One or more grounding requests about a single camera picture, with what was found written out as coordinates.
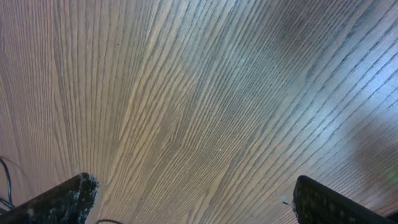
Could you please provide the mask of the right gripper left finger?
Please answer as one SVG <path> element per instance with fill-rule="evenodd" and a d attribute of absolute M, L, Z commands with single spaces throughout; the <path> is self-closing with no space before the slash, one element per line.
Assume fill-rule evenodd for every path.
<path fill-rule="evenodd" d="M 96 179 L 82 172 L 1 215 L 1 224 L 81 224 L 94 207 Z"/>

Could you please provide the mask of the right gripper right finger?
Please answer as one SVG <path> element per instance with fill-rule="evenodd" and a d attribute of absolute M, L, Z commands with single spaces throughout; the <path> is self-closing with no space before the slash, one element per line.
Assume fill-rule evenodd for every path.
<path fill-rule="evenodd" d="M 306 175 L 297 178 L 292 210 L 300 224 L 397 224 Z"/>

